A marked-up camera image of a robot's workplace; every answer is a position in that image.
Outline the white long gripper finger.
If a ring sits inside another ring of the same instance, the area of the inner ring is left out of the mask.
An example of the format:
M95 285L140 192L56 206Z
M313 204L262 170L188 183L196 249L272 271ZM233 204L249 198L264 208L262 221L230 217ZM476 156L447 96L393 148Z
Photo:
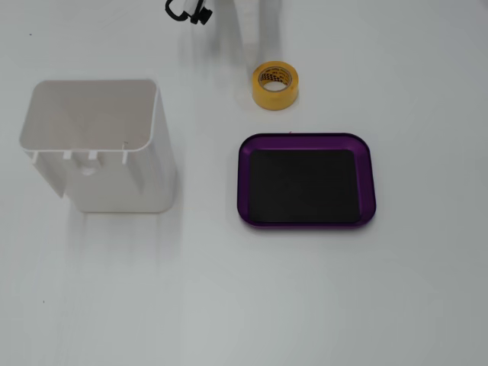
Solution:
M234 1L241 36L243 56L248 71L254 71L263 60L262 1Z

